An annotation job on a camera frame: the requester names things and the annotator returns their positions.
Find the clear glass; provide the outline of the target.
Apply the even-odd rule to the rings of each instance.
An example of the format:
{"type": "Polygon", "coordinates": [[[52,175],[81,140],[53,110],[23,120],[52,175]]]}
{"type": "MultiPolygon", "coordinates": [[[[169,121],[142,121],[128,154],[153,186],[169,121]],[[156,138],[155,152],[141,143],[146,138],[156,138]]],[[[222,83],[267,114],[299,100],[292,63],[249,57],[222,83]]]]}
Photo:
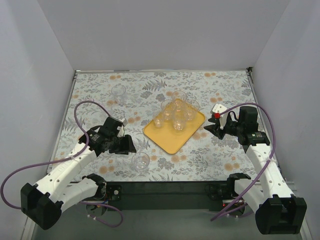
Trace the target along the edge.
{"type": "Polygon", "coordinates": [[[177,91],[174,91],[172,93],[171,98],[172,98],[172,101],[176,105],[175,109],[177,111],[181,111],[181,110],[183,110],[184,105],[185,105],[188,97],[187,97],[187,94],[185,92],[183,92],[181,90],[177,90],[177,91]]]}
{"type": "Polygon", "coordinates": [[[137,172],[144,172],[150,165],[150,157],[144,152],[137,152],[131,159],[132,169],[137,172]]]}
{"type": "Polygon", "coordinates": [[[177,131],[182,131],[187,124],[188,114],[186,111],[175,111],[172,116],[172,126],[177,131]]]}
{"type": "Polygon", "coordinates": [[[111,89],[111,94],[118,104],[122,104],[126,101],[126,87],[122,84],[115,85],[111,89]]]}

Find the clear glass mid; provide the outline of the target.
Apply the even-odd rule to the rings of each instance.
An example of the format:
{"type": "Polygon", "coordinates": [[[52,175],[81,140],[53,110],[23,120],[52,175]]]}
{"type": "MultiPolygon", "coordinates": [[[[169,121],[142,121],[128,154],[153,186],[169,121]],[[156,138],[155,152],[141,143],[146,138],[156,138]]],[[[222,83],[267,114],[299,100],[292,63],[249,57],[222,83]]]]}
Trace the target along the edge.
{"type": "Polygon", "coordinates": [[[163,112],[164,119],[166,121],[170,120],[176,110],[176,104],[172,100],[166,99],[161,103],[160,107],[163,112]]]}
{"type": "Polygon", "coordinates": [[[184,109],[187,112],[188,120],[192,121],[195,119],[200,105],[196,100],[187,100],[184,109]]]}

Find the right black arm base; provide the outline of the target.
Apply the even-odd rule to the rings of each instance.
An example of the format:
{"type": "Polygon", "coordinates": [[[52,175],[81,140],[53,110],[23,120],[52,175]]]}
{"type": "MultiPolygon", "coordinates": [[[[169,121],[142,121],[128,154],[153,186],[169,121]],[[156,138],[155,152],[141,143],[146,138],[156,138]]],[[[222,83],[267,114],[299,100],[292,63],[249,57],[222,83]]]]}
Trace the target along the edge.
{"type": "MultiPolygon", "coordinates": [[[[218,203],[217,212],[219,212],[220,210],[228,206],[238,196],[237,194],[233,196],[233,193],[230,191],[226,183],[218,183],[218,182],[208,183],[204,187],[204,190],[210,200],[214,201],[215,203],[218,203]]],[[[227,210],[227,212],[234,210],[238,207],[242,207],[230,213],[232,217],[242,216],[245,213],[245,208],[246,208],[245,204],[246,204],[245,200],[243,198],[240,198],[235,202],[234,205],[232,205],[227,210]]]]}

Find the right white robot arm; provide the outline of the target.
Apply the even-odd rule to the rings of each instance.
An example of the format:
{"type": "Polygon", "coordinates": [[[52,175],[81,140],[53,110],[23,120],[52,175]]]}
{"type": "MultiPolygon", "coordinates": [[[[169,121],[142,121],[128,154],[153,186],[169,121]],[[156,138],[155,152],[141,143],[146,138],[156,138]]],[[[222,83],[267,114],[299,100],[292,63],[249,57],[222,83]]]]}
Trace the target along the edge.
{"type": "Polygon", "coordinates": [[[295,196],[273,159],[276,141],[269,140],[265,132],[258,130],[259,105],[241,103],[238,108],[239,116],[232,119],[232,108],[215,104],[210,112],[211,124],[205,126],[205,130],[220,140],[225,135],[237,137],[257,176],[254,180],[244,174],[230,176],[231,194],[235,199],[212,219],[231,214],[230,207],[243,199],[254,212],[261,234],[299,234],[307,204],[304,198],[295,196]]]}

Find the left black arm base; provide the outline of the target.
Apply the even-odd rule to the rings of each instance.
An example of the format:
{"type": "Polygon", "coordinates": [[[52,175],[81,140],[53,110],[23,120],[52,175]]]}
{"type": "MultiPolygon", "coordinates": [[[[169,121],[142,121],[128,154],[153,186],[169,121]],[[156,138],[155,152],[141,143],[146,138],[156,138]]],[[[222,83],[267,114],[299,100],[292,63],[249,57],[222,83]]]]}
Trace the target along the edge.
{"type": "Polygon", "coordinates": [[[104,196],[102,197],[90,197],[86,198],[84,201],[90,203],[89,205],[85,206],[86,212],[89,215],[93,215],[96,217],[103,216],[107,211],[109,211],[109,208],[105,206],[100,205],[94,205],[94,203],[99,204],[106,204],[118,202],[121,200],[122,197],[122,187],[120,185],[112,185],[109,184],[106,187],[106,190],[104,192],[104,196]]]}

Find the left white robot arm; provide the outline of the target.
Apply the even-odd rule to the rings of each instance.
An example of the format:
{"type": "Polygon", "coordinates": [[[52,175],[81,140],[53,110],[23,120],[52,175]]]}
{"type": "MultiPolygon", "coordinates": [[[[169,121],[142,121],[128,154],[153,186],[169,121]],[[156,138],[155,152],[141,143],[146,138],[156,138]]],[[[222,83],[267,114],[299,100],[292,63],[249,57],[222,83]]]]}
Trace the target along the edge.
{"type": "Polygon", "coordinates": [[[35,184],[26,183],[21,188],[21,211],[43,230],[48,230],[65,210],[82,200],[105,199],[107,181],[103,177],[92,173],[78,183],[72,183],[72,180],[104,152],[136,153],[132,137],[125,134],[127,123],[125,118],[118,120],[109,116],[103,125],[86,131],[71,151],[69,160],[59,163],[35,184]]]}

